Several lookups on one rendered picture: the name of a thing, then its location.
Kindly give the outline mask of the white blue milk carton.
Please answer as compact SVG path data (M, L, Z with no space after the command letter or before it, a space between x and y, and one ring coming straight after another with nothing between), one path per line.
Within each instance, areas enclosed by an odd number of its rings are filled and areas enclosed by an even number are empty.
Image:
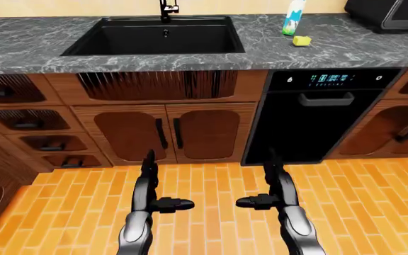
M300 22L306 0L292 0L288 12L286 13L285 23L283 25L282 34L294 35Z

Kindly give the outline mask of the black toaster oven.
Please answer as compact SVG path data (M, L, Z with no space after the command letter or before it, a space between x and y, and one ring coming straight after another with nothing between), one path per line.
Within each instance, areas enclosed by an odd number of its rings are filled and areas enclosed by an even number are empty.
M376 33L408 31L408 0L347 0L344 10Z

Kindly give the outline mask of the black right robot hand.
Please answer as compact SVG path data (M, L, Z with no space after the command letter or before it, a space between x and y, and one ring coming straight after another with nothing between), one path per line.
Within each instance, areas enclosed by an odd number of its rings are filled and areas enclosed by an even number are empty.
M282 157L274 148L269 148L269 158L263 163L265 181L269 186L268 193L260 193L237 199L238 208L270 210L276 208L281 213L285 208L299 205L298 193L291 175L284 169Z

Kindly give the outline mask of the black sink basin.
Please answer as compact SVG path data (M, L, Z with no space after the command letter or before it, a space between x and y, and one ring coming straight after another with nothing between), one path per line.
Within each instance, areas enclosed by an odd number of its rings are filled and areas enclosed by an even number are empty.
M102 18L64 56L244 53L228 16Z

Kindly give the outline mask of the black dishwasher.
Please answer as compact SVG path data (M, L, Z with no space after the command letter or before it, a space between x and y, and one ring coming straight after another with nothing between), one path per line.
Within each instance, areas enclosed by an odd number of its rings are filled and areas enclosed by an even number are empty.
M286 164L320 163L402 73L401 67L274 69L268 73L241 164L262 165L274 148ZM304 107L309 99L355 97L349 106Z

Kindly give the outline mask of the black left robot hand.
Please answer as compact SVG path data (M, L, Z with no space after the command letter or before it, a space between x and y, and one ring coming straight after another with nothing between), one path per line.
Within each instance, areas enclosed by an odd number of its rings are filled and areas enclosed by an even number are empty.
M154 150L149 150L146 158L142 161L141 174L135 182L131 211L143 211L149 214L153 212L172 214L177 210L190 210L194 208L194 202L187 199L157 197L156 188L159 184L158 170Z

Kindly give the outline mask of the yellow sponge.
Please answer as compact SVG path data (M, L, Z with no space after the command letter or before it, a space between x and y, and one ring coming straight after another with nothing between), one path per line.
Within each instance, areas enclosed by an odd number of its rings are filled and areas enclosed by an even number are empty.
M312 41L312 38L308 36L296 35L293 38L293 45L296 47L306 47L310 45L311 41Z

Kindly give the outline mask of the black sink faucet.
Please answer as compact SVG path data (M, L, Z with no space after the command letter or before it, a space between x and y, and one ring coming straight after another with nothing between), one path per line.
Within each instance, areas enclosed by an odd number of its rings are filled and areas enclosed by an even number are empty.
M174 0L173 5L168 5L167 0L159 0L159 5L161 12L160 18L162 23L170 23L170 13L179 13L179 5L177 4L177 0Z

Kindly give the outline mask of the wooden false drawer panel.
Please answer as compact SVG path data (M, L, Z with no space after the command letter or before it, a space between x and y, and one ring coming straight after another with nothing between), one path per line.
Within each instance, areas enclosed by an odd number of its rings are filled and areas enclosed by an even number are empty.
M70 106L234 103L261 98L266 70L46 74Z

